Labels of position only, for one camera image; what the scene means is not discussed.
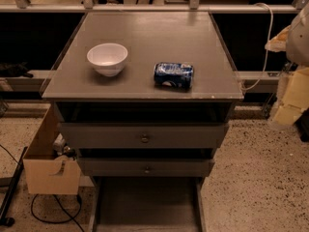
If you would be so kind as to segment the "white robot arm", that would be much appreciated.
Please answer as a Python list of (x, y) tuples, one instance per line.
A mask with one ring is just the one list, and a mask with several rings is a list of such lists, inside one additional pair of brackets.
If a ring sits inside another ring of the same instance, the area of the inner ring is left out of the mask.
[(297, 70), (283, 73), (278, 82), (277, 101), (270, 111), (269, 125), (282, 130), (292, 126), (309, 108), (309, 4), (292, 23), (268, 40), (265, 49), (285, 51)]

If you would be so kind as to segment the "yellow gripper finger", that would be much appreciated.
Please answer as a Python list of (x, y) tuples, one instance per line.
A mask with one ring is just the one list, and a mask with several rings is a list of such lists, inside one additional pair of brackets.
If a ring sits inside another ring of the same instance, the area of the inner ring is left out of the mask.
[(309, 108), (309, 67), (300, 66), (294, 72), (282, 73), (276, 97), (267, 122), (274, 130), (284, 130)]
[(282, 29), (275, 37), (268, 40), (265, 49), (272, 52), (280, 52), (286, 50), (286, 41), (291, 26), (287, 26)]

